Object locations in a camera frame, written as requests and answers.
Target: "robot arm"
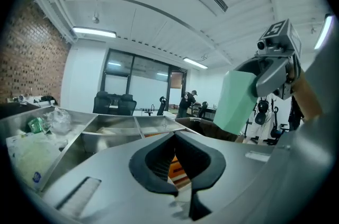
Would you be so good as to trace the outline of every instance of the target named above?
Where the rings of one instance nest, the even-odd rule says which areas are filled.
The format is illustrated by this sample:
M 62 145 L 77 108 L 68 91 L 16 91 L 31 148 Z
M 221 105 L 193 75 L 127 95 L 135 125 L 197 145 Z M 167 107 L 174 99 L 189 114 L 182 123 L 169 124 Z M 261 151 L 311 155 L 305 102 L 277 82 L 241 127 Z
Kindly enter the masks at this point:
M 257 42 L 252 59 L 235 70 L 256 75 L 252 94 L 256 97 L 274 93 L 283 100 L 292 94 L 291 86 L 299 78 L 301 42 L 289 19 L 272 24 Z M 289 61 L 293 61 L 294 78 L 289 79 Z

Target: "white ceiling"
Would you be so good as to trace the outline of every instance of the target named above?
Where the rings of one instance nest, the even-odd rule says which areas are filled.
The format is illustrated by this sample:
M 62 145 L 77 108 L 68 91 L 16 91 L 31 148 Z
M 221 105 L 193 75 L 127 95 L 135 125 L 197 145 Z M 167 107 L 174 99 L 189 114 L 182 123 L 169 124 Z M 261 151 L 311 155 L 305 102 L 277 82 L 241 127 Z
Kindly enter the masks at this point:
M 183 0 L 135 1 L 37 0 L 70 42 L 76 42 L 72 26 L 105 29 L 117 33 L 117 42 L 129 42 L 130 52 L 138 53 L 133 46 L 139 45 L 158 55 L 158 60 L 182 62 L 186 56 L 196 60 L 206 56 L 202 64 L 210 68 L 236 66 L 252 57 L 264 30 L 287 18 L 301 38 L 302 53 L 311 53 L 329 12 L 325 0 L 224 0 L 227 12 L 212 17 Z M 94 12 L 99 24 L 92 22 Z

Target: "pipe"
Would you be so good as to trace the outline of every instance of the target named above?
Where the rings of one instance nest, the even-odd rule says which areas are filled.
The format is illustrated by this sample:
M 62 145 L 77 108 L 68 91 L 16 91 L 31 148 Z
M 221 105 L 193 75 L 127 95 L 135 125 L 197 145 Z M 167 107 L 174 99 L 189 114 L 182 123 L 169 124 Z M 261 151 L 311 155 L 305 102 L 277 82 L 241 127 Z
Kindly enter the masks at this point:
M 68 23 L 68 25 L 70 26 L 70 28 L 73 28 L 73 25 L 72 23 L 69 21 L 68 17 L 66 16 L 66 13 L 64 12 L 63 10 L 63 7 L 61 6 L 59 0 L 54 0 L 58 9 L 60 10 L 62 16 L 64 17 L 64 19 L 66 20 L 66 22 Z
M 53 14 L 51 14 L 51 11 L 50 9 L 52 10 L 51 8 L 51 5 L 48 3 L 48 2 L 45 2 L 44 0 L 40 0 L 41 4 L 43 5 L 43 8 L 47 11 L 48 15 L 49 15 L 49 18 L 51 19 L 51 22 L 56 26 L 56 28 L 61 31 L 61 33 L 63 35 L 65 35 L 65 37 L 67 37 L 67 39 L 70 41 L 70 42 L 75 42 L 74 38 L 72 37 L 71 34 L 69 34 L 69 31 L 65 31 L 65 28 L 62 26 L 59 25 L 59 22 L 56 21 L 56 19 L 53 17 Z
M 67 8 L 67 5 L 66 5 L 65 1 L 64 1 L 64 0 L 59 0 L 59 1 L 60 1 L 60 3 L 61 3 L 61 6 L 63 7 L 63 9 L 64 9 L 64 11 L 65 11 L 66 16 L 68 17 L 70 23 L 72 24 L 71 28 L 73 28 L 73 27 L 74 27 L 74 24 L 75 24 L 75 21 L 74 21 L 73 18 L 71 17 L 71 14 L 70 14 L 69 11 L 68 11 L 68 8 Z

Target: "black clothing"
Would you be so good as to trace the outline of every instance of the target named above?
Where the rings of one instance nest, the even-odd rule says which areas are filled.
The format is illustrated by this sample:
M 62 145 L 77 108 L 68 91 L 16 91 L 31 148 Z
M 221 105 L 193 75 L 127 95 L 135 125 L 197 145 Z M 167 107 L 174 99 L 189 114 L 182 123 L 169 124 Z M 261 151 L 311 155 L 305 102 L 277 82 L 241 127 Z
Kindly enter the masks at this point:
M 187 117 L 187 108 L 179 108 L 178 114 L 176 115 L 176 119 L 186 118 Z
M 290 124 L 290 131 L 296 130 L 300 125 L 300 120 L 303 118 L 304 115 L 302 114 L 300 107 L 297 103 L 297 100 L 294 96 L 292 96 L 291 100 L 291 111 L 290 116 L 288 118 L 288 122 Z
M 196 102 L 196 100 L 193 97 L 193 95 L 189 92 L 185 92 L 182 95 L 182 99 L 181 99 L 181 102 L 179 104 L 179 107 L 181 107 L 182 109 L 187 109 L 191 106 L 192 103 L 195 103 L 195 102 Z

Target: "person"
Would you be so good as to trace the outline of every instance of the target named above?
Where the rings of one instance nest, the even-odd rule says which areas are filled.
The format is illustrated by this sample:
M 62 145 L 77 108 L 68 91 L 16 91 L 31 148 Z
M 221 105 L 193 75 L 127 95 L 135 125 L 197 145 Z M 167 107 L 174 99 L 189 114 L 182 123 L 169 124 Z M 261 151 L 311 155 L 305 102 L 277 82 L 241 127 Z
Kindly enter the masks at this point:
M 194 96 L 197 96 L 197 91 L 194 91 L 194 90 L 191 93 L 185 92 L 181 96 L 178 114 L 176 115 L 177 119 L 186 118 L 187 109 L 191 106 L 192 103 L 197 103 Z

